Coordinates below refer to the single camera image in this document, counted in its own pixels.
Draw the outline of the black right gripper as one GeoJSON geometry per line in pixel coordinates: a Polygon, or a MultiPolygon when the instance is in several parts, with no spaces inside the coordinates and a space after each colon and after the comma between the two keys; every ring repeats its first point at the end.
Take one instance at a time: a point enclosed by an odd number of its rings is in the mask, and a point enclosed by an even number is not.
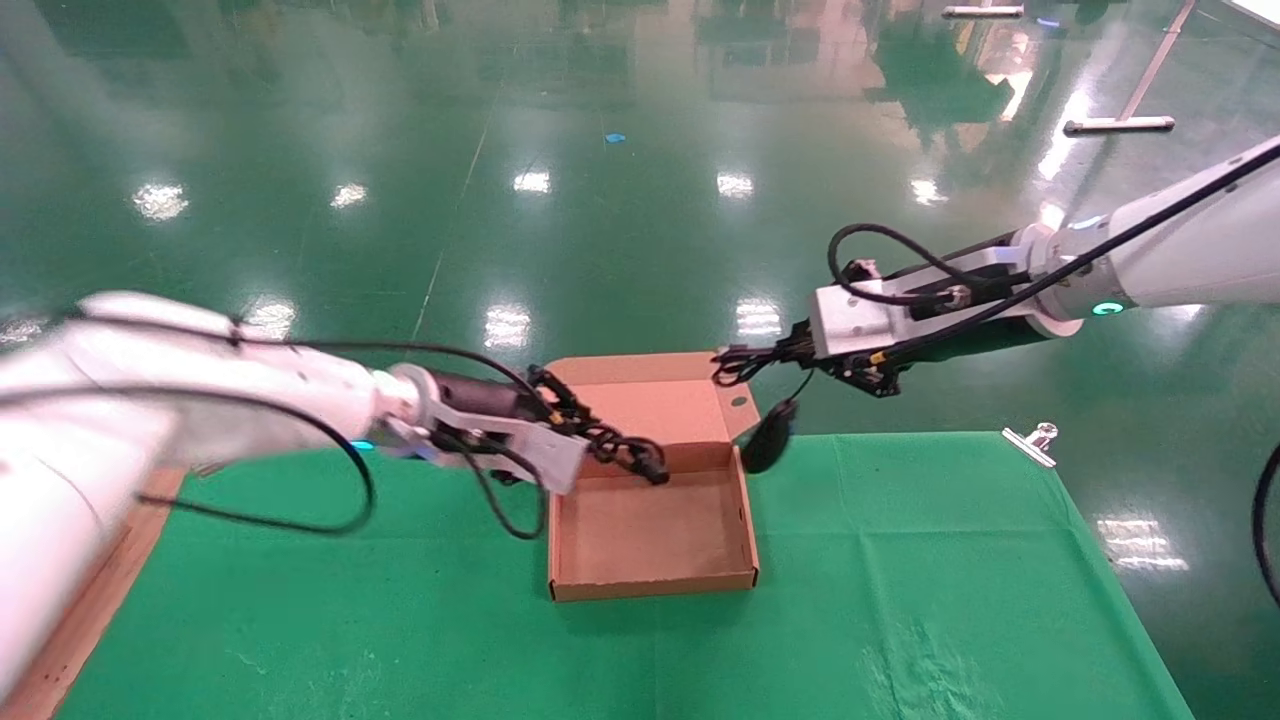
{"type": "MultiPolygon", "coordinates": [[[[931,263],[906,266],[884,278],[884,291],[890,295],[948,293],[954,286],[963,287],[963,302],[931,302],[908,309],[902,327],[906,340],[934,333],[984,309],[1014,296],[1029,284],[1027,255],[1029,242],[1021,236],[997,236],[973,246],[943,255],[941,261],[968,275],[957,281],[931,263]]],[[[850,284],[881,281],[876,260],[860,258],[844,265],[844,281],[850,284]]],[[[1046,340],[1043,316],[1029,302],[1020,304],[998,316],[974,324],[963,332],[909,350],[899,356],[900,363],[943,363],[954,357],[1033,345],[1046,340]]],[[[900,372],[893,366],[876,366],[858,360],[852,354],[820,357],[813,340],[787,343],[785,361],[803,370],[827,375],[840,383],[876,397],[900,395],[900,372]]]]}

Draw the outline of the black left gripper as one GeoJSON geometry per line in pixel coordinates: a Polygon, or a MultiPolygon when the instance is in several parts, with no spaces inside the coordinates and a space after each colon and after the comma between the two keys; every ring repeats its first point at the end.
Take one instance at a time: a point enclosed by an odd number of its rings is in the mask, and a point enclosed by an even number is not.
{"type": "MultiPolygon", "coordinates": [[[[540,421],[541,405],[517,386],[472,378],[449,372],[429,372],[440,404],[460,413],[499,416],[521,421],[540,421]]],[[[527,366],[529,384],[541,393],[550,410],[552,427],[564,436],[600,436],[603,421],[548,368],[527,366]]]]}

